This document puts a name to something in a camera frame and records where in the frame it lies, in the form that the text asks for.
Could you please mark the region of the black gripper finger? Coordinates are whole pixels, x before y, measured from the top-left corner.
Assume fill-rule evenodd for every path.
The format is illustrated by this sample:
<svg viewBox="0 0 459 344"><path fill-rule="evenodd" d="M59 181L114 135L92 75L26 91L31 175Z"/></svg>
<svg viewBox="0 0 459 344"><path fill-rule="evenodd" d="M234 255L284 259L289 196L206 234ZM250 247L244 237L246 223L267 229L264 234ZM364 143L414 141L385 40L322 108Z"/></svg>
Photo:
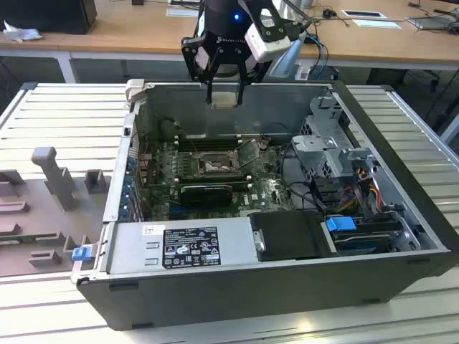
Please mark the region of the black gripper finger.
<svg viewBox="0 0 459 344"><path fill-rule="evenodd" d="M235 54L239 81L237 83L237 105L243 103L245 87L253 83L260 83L268 72L272 61L258 62L253 55Z"/></svg>
<svg viewBox="0 0 459 344"><path fill-rule="evenodd" d="M219 42L215 35L202 35L200 37L184 37L181 41L183 55L190 79L207 86L206 103L212 103L213 79L221 64ZM207 54L204 67L198 63L199 50Z"/></svg>

